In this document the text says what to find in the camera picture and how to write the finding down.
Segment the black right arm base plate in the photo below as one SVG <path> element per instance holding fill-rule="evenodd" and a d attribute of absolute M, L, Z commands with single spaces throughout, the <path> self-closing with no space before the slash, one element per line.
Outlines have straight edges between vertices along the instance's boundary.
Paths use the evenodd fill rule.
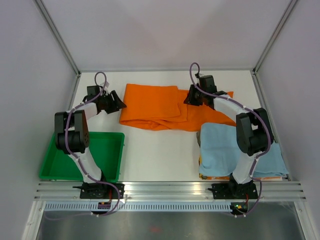
<path fill-rule="evenodd" d="M 230 183 L 213 183 L 207 188 L 215 200 L 256 200 L 257 187 L 254 183 L 231 185 Z"/>

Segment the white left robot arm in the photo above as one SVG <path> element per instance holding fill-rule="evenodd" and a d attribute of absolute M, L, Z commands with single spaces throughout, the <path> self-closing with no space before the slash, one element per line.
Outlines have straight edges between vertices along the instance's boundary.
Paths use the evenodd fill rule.
<path fill-rule="evenodd" d="M 115 90 L 109 92 L 92 85 L 87 87 L 87 95 L 79 105 L 54 115 L 56 148 L 73 160 L 83 182 L 93 184 L 91 193 L 99 199 L 108 195 L 109 186 L 103 183 L 106 178 L 90 151 L 88 120 L 101 112 L 112 114 L 126 107 Z"/>

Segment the orange trousers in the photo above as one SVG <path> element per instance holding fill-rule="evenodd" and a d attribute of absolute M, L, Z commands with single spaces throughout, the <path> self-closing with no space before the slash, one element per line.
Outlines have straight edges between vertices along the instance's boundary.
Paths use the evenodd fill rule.
<path fill-rule="evenodd" d="M 206 105 L 184 103 L 188 95 L 177 86 L 151 86 L 128 83 L 124 94 L 126 108 L 119 123 L 143 130 L 198 132 L 205 123 L 235 126 L 234 120 Z"/>

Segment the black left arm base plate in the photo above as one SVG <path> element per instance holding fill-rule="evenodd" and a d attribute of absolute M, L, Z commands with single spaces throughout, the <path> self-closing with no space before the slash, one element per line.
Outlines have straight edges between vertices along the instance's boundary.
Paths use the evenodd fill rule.
<path fill-rule="evenodd" d="M 72 188 L 80 189 L 81 199 L 118 199 L 117 190 L 108 184 L 83 182 L 81 186 L 73 186 Z"/>

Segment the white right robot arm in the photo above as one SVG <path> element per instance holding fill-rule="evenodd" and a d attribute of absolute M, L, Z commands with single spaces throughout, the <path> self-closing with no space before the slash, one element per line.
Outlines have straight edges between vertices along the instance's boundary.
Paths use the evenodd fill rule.
<path fill-rule="evenodd" d="M 231 174 L 233 182 L 227 190 L 233 198 L 240 198 L 246 192 L 245 184 L 253 181 L 259 158 L 270 150 L 273 143 L 268 114 L 264 108 L 250 109 L 227 92 L 218 91 L 212 75 L 196 73 L 195 78 L 191 77 L 192 84 L 183 103 L 197 107 L 206 105 L 236 124 L 236 143 L 241 154 Z"/>

